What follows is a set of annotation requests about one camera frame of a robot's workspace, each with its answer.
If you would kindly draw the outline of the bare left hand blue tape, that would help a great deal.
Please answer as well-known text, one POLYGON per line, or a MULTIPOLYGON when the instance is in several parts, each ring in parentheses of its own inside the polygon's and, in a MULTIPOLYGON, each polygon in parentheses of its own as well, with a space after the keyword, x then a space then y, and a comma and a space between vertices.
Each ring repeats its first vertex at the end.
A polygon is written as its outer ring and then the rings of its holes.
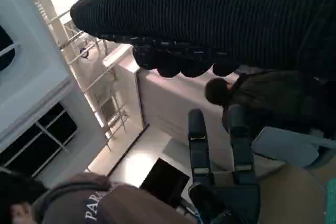
POLYGON ((200 223, 258 223, 260 218, 260 185, 254 169, 249 127, 245 111, 238 104, 227 111, 234 170, 220 173, 226 185, 216 184, 212 172, 208 138, 200 109, 188 114, 188 142, 193 184, 188 189, 200 223))

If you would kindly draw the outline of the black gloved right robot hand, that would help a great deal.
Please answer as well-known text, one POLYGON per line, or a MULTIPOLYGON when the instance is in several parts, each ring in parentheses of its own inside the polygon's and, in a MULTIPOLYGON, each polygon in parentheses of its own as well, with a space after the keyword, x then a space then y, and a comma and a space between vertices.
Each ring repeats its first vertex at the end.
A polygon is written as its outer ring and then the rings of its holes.
POLYGON ((164 77, 245 65, 335 80, 335 0, 79 0, 70 16, 164 77))

